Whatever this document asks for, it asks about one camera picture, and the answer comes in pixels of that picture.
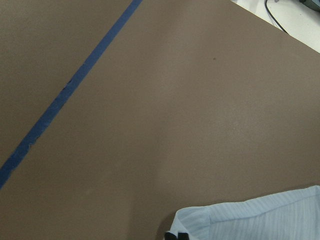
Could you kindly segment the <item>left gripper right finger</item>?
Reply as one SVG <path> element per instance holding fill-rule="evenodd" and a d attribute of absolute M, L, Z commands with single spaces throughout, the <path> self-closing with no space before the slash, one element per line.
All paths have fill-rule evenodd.
<path fill-rule="evenodd" d="M 188 233 L 186 232 L 179 232 L 177 235 L 178 240 L 188 240 Z"/>

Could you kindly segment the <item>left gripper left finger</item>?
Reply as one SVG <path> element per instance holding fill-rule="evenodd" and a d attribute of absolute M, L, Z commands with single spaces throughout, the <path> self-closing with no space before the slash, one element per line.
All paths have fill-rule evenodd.
<path fill-rule="evenodd" d="M 164 240 L 175 240 L 175 235 L 171 232 L 166 232 L 164 234 Z"/>

